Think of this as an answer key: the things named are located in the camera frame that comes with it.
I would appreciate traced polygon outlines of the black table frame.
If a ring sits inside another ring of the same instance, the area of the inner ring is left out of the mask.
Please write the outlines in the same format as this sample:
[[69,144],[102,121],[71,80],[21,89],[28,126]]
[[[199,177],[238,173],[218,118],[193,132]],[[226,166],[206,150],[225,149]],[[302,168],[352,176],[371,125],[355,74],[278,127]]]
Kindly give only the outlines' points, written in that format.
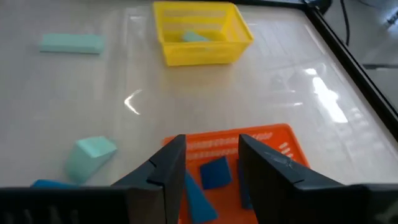
[[333,0],[226,0],[245,6],[283,7],[303,11],[318,33],[326,41],[340,64],[359,88],[360,92],[381,119],[382,123],[398,142],[398,109],[393,106],[382,91],[366,73],[367,70],[378,68],[376,64],[361,64],[349,51],[351,29],[344,0],[340,0],[346,37],[340,39],[323,15],[329,10]]

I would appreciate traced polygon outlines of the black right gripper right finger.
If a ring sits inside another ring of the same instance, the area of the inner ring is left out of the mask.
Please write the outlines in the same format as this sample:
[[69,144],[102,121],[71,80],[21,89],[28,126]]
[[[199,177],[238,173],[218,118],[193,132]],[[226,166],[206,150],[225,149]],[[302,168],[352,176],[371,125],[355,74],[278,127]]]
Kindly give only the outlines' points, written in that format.
[[368,191],[295,162],[247,134],[238,154],[259,224],[368,224]]

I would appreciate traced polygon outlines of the long light teal block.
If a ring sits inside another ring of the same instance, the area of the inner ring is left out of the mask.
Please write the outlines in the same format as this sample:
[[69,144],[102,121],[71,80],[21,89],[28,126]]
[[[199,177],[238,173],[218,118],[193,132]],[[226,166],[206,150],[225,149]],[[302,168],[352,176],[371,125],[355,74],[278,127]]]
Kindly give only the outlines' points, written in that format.
[[39,45],[41,52],[101,54],[105,39],[91,34],[45,34]]

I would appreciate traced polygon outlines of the orange plastic basket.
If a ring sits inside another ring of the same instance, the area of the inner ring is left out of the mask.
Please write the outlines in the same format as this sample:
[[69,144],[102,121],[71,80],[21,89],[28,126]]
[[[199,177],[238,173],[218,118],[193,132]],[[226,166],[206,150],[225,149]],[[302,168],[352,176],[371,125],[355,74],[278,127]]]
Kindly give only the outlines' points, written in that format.
[[242,179],[242,172],[238,166],[240,134],[248,134],[295,162],[308,166],[307,158],[288,124],[186,135],[186,168],[199,188],[203,187],[200,167],[220,157],[225,157],[228,161],[231,176],[231,182],[224,187],[202,190],[209,204],[215,209],[218,218],[199,224],[257,224],[254,210],[247,203],[242,202],[244,196],[241,195],[241,183],[239,182]]

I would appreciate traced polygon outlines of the light teal wedge block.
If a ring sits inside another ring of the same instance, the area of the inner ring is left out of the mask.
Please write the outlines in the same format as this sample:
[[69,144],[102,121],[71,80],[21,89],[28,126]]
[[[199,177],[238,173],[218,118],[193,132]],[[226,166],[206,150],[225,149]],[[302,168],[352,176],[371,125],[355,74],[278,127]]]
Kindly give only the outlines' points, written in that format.
[[77,140],[66,161],[65,170],[71,181],[85,183],[116,153],[118,147],[104,136]]

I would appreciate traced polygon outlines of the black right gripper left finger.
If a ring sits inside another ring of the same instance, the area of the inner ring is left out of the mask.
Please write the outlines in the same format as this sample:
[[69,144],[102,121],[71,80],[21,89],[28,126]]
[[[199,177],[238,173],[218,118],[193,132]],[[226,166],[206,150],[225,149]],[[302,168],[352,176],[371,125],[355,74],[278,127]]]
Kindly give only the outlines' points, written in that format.
[[178,224],[185,184],[186,135],[175,136],[113,186],[123,189],[124,218],[114,224]]

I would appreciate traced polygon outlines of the long blue block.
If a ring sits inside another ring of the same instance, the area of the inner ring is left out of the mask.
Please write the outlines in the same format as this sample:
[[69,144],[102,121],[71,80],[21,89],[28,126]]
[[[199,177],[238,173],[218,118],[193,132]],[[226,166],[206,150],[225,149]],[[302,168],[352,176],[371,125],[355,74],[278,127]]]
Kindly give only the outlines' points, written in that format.
[[185,190],[192,224],[218,219],[217,211],[188,171],[185,172]]
[[63,183],[63,182],[58,182],[55,180],[47,180],[47,179],[39,179],[36,180],[31,187],[35,188],[49,188],[49,189],[70,189],[70,188],[76,188],[78,187],[77,185],[73,184],[68,184],[68,183]]

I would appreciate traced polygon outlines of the yellow plastic basket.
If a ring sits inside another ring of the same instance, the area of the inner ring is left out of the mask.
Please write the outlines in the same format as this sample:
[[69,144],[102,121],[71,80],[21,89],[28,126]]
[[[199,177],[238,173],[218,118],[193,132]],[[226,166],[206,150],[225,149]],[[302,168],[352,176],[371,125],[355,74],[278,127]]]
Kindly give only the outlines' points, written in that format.
[[[230,2],[157,1],[153,10],[168,66],[233,63],[254,41],[238,7]],[[210,41],[184,42],[186,31]]]

